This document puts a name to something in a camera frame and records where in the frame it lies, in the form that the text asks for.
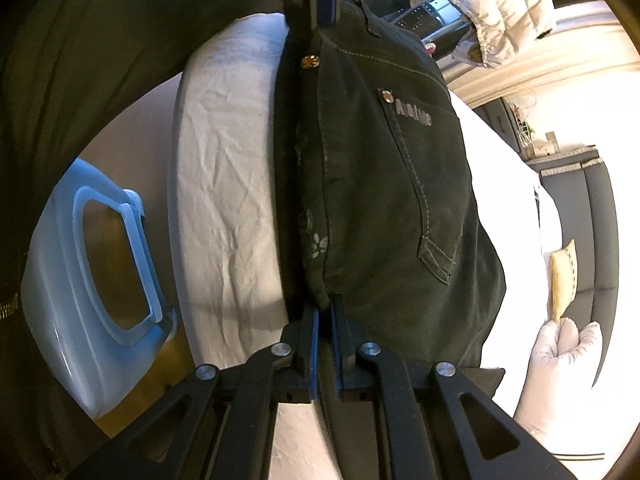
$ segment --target pants pocket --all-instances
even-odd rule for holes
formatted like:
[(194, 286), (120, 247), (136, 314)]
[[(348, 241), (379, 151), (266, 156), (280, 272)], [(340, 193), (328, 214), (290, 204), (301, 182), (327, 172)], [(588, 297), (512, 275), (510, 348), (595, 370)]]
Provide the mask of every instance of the pants pocket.
[(378, 95), (420, 206), (418, 257), (449, 284), (471, 192), (460, 121), (444, 108), (392, 89)]

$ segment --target yellow pillow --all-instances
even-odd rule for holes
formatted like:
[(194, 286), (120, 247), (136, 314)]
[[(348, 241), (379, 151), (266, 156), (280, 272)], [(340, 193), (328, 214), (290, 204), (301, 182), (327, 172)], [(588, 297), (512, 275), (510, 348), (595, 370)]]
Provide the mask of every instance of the yellow pillow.
[(552, 319), (558, 322), (575, 299), (578, 288), (578, 259), (574, 240), (564, 249), (551, 253), (551, 287)]

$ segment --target bed sheet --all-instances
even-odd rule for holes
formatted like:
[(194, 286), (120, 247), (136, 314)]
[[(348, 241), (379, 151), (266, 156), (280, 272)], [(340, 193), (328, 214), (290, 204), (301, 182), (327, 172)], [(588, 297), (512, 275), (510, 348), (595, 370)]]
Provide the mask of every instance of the bed sheet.
[[(279, 14), (239, 20), (204, 44), (182, 77), (168, 203), (180, 309), (196, 364), (244, 362), (276, 342), (286, 323), (271, 158), (273, 88), (286, 32)], [(542, 187), (472, 110), (455, 96), (452, 101), (479, 216), (507, 283), (482, 366), (506, 368), (495, 400), (513, 415), (546, 319), (548, 281), (533, 193)], [(553, 212), (548, 198), (545, 211)], [(321, 425), (314, 407), (280, 406), (270, 478), (340, 478)], [(304, 436), (292, 436), (295, 431)]]

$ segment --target white puffer jacket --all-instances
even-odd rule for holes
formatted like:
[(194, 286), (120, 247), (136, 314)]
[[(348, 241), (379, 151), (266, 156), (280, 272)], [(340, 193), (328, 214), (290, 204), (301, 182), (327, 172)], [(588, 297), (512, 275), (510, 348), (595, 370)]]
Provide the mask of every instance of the white puffer jacket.
[[(411, 0), (412, 6), (424, 0)], [(449, 0), (474, 24), (453, 57), (498, 68), (556, 26), (552, 0)]]

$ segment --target dark clothing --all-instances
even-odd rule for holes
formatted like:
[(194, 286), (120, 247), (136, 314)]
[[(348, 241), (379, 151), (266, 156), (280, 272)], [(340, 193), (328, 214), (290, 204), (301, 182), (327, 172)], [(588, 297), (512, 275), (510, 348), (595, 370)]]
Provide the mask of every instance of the dark clothing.
[[(233, 20), (279, 9), (278, 0), (38, 1), (2, 52), (0, 304), (18, 292), (38, 218), (82, 149)], [(0, 406), (2, 478), (66, 473), (106, 438), (48, 371), (20, 310), (0, 321)]]
[[(319, 65), (300, 70), (309, 55)], [(290, 36), (274, 149), (288, 306), (310, 294), (326, 308), (341, 294), (347, 316), (404, 359), (479, 367), (504, 272), (478, 218), (449, 91), (420, 39), (357, 1), (310, 45)], [(322, 410), (344, 479), (378, 478), (372, 405), (335, 399), (324, 350)], [(492, 393), (504, 371), (485, 372)]]

